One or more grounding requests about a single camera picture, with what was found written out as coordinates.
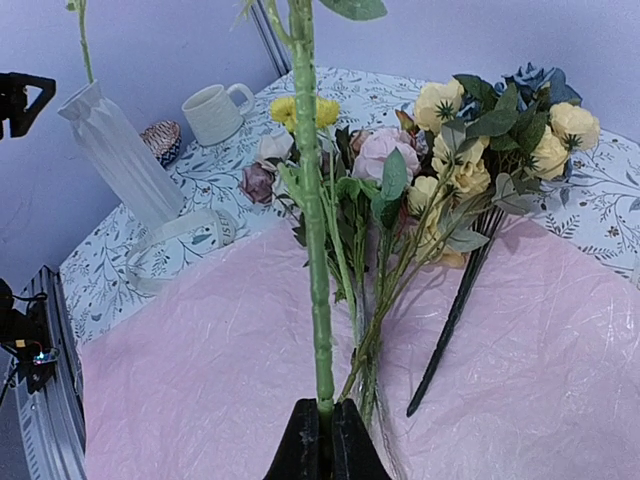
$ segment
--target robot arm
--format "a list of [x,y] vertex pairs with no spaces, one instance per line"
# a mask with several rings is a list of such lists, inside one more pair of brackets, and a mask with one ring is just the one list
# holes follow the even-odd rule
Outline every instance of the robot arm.
[[[27,87],[41,90],[29,105]],[[0,73],[0,140],[4,138],[2,122],[9,120],[11,137],[27,134],[36,117],[56,94],[56,82],[50,78],[24,73]]]

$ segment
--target pink peony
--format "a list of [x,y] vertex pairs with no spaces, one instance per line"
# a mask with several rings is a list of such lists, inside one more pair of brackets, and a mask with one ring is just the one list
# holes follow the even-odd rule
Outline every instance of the pink peony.
[[394,149],[398,149],[407,165],[408,183],[420,171],[418,154],[411,146],[411,136],[397,128],[381,128],[362,143],[356,157],[353,176],[365,180],[382,181],[384,162]]

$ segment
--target metal frame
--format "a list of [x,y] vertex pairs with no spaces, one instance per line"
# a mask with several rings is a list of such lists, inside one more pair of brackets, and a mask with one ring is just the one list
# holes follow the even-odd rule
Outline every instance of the metal frame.
[[60,350],[56,375],[29,395],[26,382],[16,387],[22,440],[32,480],[85,480],[85,423],[80,359],[67,316],[58,273],[43,267],[23,295],[47,294],[51,344]]
[[279,77],[283,77],[291,71],[291,57],[289,51],[271,27],[263,0],[256,0],[251,5],[251,17],[267,49],[273,68],[275,68]]

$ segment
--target dark green stem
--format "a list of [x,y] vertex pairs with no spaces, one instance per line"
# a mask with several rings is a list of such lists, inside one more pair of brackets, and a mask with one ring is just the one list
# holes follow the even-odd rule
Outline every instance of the dark green stem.
[[469,262],[467,263],[464,275],[460,281],[460,288],[458,289],[456,298],[451,305],[451,310],[449,311],[447,321],[445,322],[440,338],[438,339],[436,349],[429,360],[429,364],[422,376],[420,385],[418,385],[418,388],[416,389],[416,392],[414,393],[407,408],[407,417],[410,417],[418,410],[424,395],[427,393],[431,380],[438,369],[438,365],[440,365],[440,360],[444,356],[444,352],[449,345],[451,337],[453,337],[454,329],[460,320],[464,307],[471,294],[471,290],[473,289],[473,285],[475,284],[475,281],[480,274],[480,270],[489,255],[491,245],[493,244],[496,233],[502,224],[503,218],[504,211],[494,206],[491,211],[481,214],[475,223],[475,230],[488,237],[489,242],[481,248],[474,250],[470,255]]

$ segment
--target white mug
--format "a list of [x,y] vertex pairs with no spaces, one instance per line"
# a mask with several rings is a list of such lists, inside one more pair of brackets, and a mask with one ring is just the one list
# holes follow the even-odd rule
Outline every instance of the white mug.
[[[240,92],[247,104],[238,108],[231,94]],[[215,145],[236,133],[244,123],[244,115],[255,107],[256,101],[249,87],[236,83],[226,90],[222,85],[211,85],[193,94],[182,105],[187,122],[198,143],[204,147]]]

